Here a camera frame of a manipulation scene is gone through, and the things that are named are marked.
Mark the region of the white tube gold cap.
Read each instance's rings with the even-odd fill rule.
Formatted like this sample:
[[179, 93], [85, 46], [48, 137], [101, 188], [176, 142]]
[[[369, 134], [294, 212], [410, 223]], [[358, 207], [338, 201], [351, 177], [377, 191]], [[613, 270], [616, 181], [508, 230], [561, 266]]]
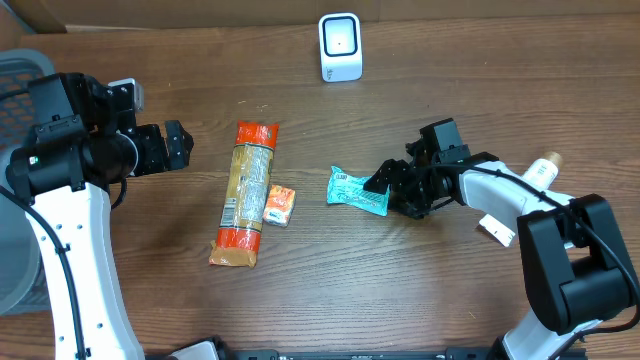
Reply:
[[[546, 152], [531, 164], [522, 177], [539, 187], [548, 189], [558, 176], [563, 163], [559, 153]], [[516, 234], [510, 228], [489, 214], [480, 219], [477, 229], [504, 247], [510, 247], [516, 238]]]

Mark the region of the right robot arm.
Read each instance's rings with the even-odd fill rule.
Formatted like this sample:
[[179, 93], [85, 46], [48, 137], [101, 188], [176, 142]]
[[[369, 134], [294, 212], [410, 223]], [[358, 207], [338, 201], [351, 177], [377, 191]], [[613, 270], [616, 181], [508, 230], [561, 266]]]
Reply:
[[365, 190], [390, 195], [392, 210], [414, 219], [457, 202], [494, 217], [519, 239], [530, 310], [482, 358], [562, 359], [588, 335], [638, 325], [637, 317], [604, 324], [638, 308], [639, 281], [603, 197], [546, 190], [490, 153], [471, 153], [453, 119], [422, 128], [406, 151], [409, 161], [385, 161]]

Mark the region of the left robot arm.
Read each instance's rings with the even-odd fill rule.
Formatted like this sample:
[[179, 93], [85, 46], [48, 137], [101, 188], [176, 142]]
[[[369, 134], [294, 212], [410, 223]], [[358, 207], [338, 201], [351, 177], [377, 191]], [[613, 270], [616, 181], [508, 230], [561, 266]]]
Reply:
[[14, 150], [2, 194], [24, 210], [46, 275], [58, 359], [142, 359], [115, 267], [109, 187], [188, 166], [192, 136], [177, 120], [138, 125], [142, 86], [56, 73], [24, 89], [32, 144]]

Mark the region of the orange noodle package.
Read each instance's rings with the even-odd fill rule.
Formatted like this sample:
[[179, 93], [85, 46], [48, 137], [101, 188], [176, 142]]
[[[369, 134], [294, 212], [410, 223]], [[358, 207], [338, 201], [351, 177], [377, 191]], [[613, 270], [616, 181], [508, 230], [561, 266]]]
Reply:
[[211, 265], [254, 267], [279, 126], [240, 121]]

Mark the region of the teal snack packet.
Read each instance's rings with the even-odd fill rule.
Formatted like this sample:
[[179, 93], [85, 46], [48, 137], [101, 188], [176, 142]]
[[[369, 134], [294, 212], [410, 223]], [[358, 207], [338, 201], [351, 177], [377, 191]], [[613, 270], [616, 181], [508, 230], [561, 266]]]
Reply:
[[379, 216], [388, 214], [389, 191], [385, 194], [366, 191], [364, 184], [369, 180], [369, 177], [349, 175], [337, 166], [332, 166], [331, 170], [327, 186], [327, 203], [329, 205], [350, 205]]

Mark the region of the small orange snack packet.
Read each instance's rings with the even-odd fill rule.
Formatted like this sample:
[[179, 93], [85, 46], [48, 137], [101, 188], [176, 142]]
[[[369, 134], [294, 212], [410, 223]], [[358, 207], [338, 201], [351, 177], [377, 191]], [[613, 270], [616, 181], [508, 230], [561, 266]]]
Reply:
[[267, 197], [263, 220], [271, 225], [287, 227], [295, 206], [296, 191], [272, 185]]

